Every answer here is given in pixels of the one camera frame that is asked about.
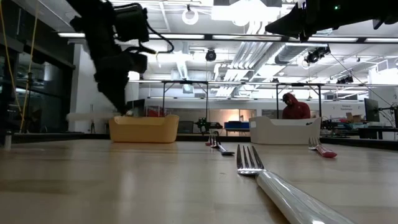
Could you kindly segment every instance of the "desk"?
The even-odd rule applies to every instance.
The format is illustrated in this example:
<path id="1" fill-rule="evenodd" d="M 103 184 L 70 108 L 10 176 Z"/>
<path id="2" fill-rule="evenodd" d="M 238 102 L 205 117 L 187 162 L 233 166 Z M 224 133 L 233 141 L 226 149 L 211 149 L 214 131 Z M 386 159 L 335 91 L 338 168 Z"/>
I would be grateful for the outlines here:
<path id="1" fill-rule="evenodd" d="M 327 147 L 337 159 L 308 146 L 256 146 L 266 169 L 355 223 L 396 224 L 398 154 Z M 236 158 L 203 142 L 77 140 L 12 150 L 0 156 L 1 223 L 289 223 L 254 179 L 236 173 Z"/>
<path id="2" fill-rule="evenodd" d="M 358 128 L 361 139 L 383 139 L 383 132 L 398 133 L 398 128 Z"/>
<path id="3" fill-rule="evenodd" d="M 226 132 L 227 136 L 228 136 L 229 131 L 247 133 L 247 132 L 250 132 L 250 129 L 249 128 L 226 128 L 225 132 Z"/>

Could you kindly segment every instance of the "white fork handle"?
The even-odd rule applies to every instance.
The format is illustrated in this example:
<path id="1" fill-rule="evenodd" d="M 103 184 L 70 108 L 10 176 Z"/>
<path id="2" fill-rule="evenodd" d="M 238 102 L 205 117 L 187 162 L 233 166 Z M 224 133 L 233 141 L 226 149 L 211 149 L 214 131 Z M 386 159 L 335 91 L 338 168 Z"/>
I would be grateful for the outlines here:
<path id="1" fill-rule="evenodd" d="M 266 170 L 260 172 L 257 183 L 291 224 L 354 224 L 273 172 Z"/>

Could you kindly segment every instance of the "wooden table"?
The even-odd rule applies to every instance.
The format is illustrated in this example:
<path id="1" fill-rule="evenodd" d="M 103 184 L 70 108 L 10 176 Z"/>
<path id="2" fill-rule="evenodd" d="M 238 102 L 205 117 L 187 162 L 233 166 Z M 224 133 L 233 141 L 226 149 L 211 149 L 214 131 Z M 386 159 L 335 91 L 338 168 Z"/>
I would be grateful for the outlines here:
<path id="1" fill-rule="evenodd" d="M 236 151 L 237 144 L 224 143 Z M 257 146 L 274 171 L 355 222 L 398 220 L 398 153 L 329 146 Z M 203 142 L 79 140 L 12 146 L 0 154 L 0 221 L 16 224 L 287 223 L 233 157 Z"/>

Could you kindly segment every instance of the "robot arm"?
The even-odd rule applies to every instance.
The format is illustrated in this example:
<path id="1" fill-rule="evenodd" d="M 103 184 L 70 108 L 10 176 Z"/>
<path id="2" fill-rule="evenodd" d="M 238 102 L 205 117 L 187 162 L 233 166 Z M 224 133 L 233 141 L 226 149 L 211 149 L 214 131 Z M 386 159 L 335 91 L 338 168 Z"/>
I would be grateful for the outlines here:
<path id="1" fill-rule="evenodd" d="M 98 83 L 98 91 L 102 92 L 121 114 L 126 114 L 124 88 L 129 81 L 128 73 L 146 71 L 147 57 L 139 52 L 156 54 L 154 50 L 141 45 L 141 42 L 149 41 L 147 28 L 154 32 L 147 23 L 146 9 L 138 3 L 114 7 L 109 1 L 101 0 L 67 2 L 80 15 L 72 19 L 70 24 L 77 32 L 85 33 L 90 56 L 96 68 L 94 78 Z M 140 44 L 139 47 L 122 50 L 115 39 L 122 42 L 138 39 Z"/>

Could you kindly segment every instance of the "man in red hoodie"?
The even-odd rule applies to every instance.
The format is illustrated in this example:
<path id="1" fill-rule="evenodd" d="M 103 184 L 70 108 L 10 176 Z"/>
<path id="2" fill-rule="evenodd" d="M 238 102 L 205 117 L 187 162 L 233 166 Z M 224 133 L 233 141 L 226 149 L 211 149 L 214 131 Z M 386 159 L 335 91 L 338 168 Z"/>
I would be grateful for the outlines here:
<path id="1" fill-rule="evenodd" d="M 286 93 L 283 97 L 286 107 L 282 114 L 282 119 L 309 119 L 311 118 L 310 107 L 303 102 L 299 102 L 296 97 Z"/>

